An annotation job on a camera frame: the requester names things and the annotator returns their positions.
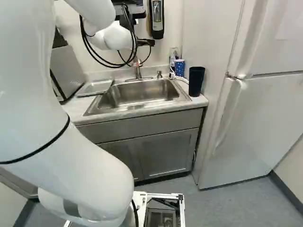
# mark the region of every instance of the floor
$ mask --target floor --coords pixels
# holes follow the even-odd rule
[[[136,187],[137,191],[183,193],[187,227],[302,227],[303,216],[262,178],[200,192],[192,176]],[[25,227],[63,227],[64,220],[36,205]]]

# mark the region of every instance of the sink basin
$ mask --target sink basin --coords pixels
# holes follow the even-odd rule
[[[84,116],[151,108],[190,101],[179,84],[169,79],[116,81],[102,96],[97,96]]]

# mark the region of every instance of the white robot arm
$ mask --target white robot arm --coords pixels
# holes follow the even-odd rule
[[[88,40],[101,50],[121,50],[132,47],[130,31],[115,21],[116,10],[111,0],[65,0],[84,17],[85,33]],[[91,6],[102,4],[91,10]]]
[[[85,18],[88,33],[115,19],[110,0],[66,2]],[[53,0],[6,1],[0,21],[0,166],[37,185],[41,202],[57,215],[86,226],[120,226],[130,210],[133,176],[80,134],[54,95]],[[122,47],[103,33],[107,48]]]

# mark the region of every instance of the countertop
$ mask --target countertop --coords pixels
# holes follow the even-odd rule
[[[184,81],[177,80],[182,89],[188,94],[188,84]],[[157,106],[149,109],[143,108],[138,110],[129,110],[116,113],[102,113],[92,116],[83,116],[89,105],[92,103],[96,96],[81,97],[74,96],[68,102],[62,105],[62,108],[70,116],[71,121],[76,125],[85,125],[99,122],[108,122],[114,120],[121,120],[125,118],[133,118],[146,116],[151,114],[162,114],[173,111],[180,111],[186,109],[194,109],[208,106],[208,100],[200,95],[199,97],[190,97],[192,101],[176,103],[169,106]]]

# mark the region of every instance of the blue patterned cup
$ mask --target blue patterned cup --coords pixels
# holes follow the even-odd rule
[[[176,76],[184,77],[184,69],[185,69],[185,60],[178,59],[175,61],[175,73]]]

